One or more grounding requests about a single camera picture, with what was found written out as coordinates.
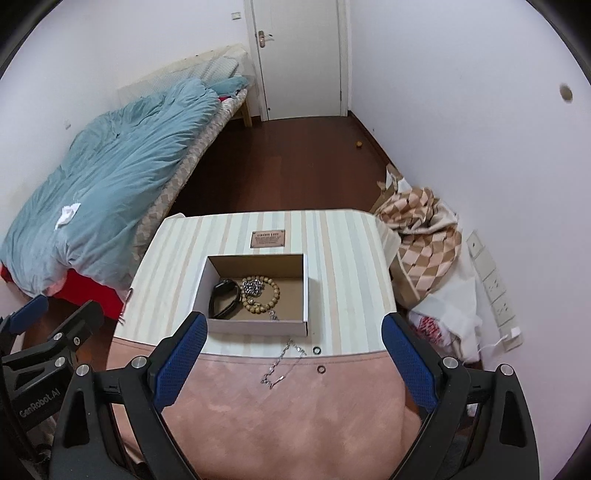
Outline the checkered beige blanket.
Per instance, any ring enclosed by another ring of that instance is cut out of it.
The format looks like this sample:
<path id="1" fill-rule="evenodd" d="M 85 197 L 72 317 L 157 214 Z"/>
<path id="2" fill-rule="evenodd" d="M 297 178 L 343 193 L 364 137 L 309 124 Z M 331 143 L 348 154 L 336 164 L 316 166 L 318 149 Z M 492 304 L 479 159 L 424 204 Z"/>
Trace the checkered beige blanket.
<path id="1" fill-rule="evenodd" d="M 394 296 L 411 309 L 438 289 L 459 258 L 459 220 L 433 190 L 407 184 L 392 165 L 377 185 L 380 196 L 370 213 L 400 238 L 390 267 Z"/>

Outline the bed with red base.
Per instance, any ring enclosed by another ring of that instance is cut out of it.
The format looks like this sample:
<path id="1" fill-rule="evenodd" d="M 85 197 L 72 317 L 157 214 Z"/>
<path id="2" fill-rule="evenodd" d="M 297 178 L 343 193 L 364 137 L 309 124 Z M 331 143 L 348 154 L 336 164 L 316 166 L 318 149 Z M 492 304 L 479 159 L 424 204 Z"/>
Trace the bed with red base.
<path id="1" fill-rule="evenodd" d="M 33 192 L 1 245 L 1 277 L 28 297 L 97 302 L 116 318 L 157 229 L 228 121 L 247 110 L 249 52 L 224 46 L 120 88 Z"/>

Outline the white cardboard box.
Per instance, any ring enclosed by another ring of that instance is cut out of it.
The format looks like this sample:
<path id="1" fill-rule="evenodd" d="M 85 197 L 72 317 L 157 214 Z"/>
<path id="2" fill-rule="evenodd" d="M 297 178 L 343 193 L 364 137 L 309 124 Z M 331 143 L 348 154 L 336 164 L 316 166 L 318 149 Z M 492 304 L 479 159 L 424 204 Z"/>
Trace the white cardboard box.
<path id="1" fill-rule="evenodd" d="M 202 263 L 192 310 L 213 334 L 305 337 L 308 296 L 304 254 L 214 255 Z"/>

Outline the white wall power strip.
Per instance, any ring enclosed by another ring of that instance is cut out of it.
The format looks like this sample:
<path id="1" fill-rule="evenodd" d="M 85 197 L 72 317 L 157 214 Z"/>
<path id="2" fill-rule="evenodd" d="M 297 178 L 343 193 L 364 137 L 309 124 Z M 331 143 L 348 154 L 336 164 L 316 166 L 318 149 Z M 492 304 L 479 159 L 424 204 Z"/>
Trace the white wall power strip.
<path id="1" fill-rule="evenodd" d="M 469 234 L 466 243 L 499 330 L 500 338 L 495 347 L 502 345 L 503 349 L 509 352 L 522 345 L 523 335 L 516 320 L 507 288 L 491 253 L 476 230 Z"/>

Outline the striped pillow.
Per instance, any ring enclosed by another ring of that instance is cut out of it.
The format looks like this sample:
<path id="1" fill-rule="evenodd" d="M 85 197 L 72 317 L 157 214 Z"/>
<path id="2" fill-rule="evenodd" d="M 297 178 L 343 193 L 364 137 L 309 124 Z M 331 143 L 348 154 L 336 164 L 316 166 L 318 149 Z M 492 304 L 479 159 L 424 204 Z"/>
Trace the striped pillow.
<path id="1" fill-rule="evenodd" d="M 198 78 L 211 86 L 235 76 L 243 76 L 250 83 L 256 81 L 252 58 L 242 44 L 224 46 L 168 64 L 119 88 L 117 95 L 120 105 L 124 106 L 189 78 Z"/>

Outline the brown label patch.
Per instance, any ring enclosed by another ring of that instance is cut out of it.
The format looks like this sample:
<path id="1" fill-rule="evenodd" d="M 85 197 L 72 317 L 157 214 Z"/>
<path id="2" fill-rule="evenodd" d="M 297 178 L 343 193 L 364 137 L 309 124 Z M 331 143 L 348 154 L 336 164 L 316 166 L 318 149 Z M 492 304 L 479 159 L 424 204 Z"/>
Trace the brown label patch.
<path id="1" fill-rule="evenodd" d="M 284 230 L 255 231 L 252 233 L 252 240 L 250 240 L 252 249 L 280 248 L 284 245 L 286 245 Z"/>

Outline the white red plastic bag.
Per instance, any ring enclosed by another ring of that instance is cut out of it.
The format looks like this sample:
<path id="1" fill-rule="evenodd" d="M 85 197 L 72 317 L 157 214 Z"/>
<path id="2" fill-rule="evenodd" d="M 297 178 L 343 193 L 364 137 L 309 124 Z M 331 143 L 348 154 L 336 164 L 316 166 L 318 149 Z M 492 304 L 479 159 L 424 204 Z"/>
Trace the white red plastic bag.
<path id="1" fill-rule="evenodd" d="M 447 282 L 409 312 L 411 326 L 441 353 L 464 363 L 480 360 L 482 319 L 477 313 L 476 279 Z"/>

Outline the teal blue duvet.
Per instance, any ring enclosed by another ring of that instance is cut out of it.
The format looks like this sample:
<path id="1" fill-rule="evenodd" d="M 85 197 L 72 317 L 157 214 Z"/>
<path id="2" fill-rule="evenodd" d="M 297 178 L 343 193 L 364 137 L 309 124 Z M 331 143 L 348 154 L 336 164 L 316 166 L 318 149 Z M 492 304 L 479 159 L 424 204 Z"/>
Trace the teal blue duvet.
<path id="1" fill-rule="evenodd" d="M 211 86 L 189 78 L 104 113 L 73 140 L 61 164 L 34 191 L 1 245 L 1 263 L 26 295 L 52 296 L 69 271 L 126 290 L 137 267 L 137 229 L 191 145 L 249 80 Z M 63 206 L 80 203 L 54 229 Z"/>

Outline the white paper on duvet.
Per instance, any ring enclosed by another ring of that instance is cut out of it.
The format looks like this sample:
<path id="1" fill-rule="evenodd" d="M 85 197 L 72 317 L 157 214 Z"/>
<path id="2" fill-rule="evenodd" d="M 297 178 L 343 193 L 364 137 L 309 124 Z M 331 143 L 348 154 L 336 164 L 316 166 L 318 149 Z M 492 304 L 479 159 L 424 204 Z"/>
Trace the white paper on duvet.
<path id="1" fill-rule="evenodd" d="M 76 213 L 78 212 L 80 206 L 81 206 L 80 203 L 74 203 L 71 205 L 63 206 L 61 209 L 60 216 L 55 223 L 54 229 L 58 230 L 61 227 L 68 225 L 73 220 L 73 218 L 76 215 Z"/>

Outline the white door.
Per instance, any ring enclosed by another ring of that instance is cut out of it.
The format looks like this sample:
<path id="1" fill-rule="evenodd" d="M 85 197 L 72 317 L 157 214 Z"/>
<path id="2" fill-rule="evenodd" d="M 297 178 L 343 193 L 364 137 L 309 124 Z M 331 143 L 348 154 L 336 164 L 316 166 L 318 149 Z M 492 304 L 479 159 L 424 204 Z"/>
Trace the white door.
<path id="1" fill-rule="evenodd" d="M 260 117 L 342 117 L 349 109 L 349 3 L 246 1 Z"/>

